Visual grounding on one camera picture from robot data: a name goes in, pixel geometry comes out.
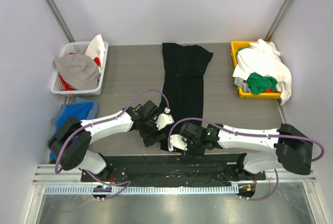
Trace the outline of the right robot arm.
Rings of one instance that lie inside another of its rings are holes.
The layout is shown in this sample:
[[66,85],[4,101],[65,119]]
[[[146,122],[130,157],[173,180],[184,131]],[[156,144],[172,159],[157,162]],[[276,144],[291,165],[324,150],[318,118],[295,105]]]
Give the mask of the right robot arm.
[[235,174],[246,180],[268,169],[283,168],[297,175],[309,175],[312,164],[312,143],[289,124],[278,129],[239,129],[227,125],[207,127],[185,122],[179,135],[186,143],[186,153],[202,155],[206,150],[246,150],[235,166]]

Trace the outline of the black t shirt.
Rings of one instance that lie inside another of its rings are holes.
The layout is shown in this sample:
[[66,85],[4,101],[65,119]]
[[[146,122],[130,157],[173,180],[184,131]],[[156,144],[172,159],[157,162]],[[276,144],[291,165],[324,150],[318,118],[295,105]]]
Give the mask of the black t shirt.
[[213,53],[201,46],[163,43],[163,94],[175,122],[188,117],[203,118],[203,75]]

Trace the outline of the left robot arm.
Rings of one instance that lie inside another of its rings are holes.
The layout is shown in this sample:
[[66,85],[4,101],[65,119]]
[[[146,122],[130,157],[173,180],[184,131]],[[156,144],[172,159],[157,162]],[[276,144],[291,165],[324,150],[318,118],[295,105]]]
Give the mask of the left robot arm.
[[98,181],[104,182],[110,178],[112,166],[102,154],[89,151],[92,143],[107,136],[136,130],[145,146],[150,146],[166,138],[162,130],[173,122],[169,108],[161,110],[149,100],[144,105],[128,107],[116,114],[93,120],[80,121],[70,117],[47,145],[62,170],[87,170]]

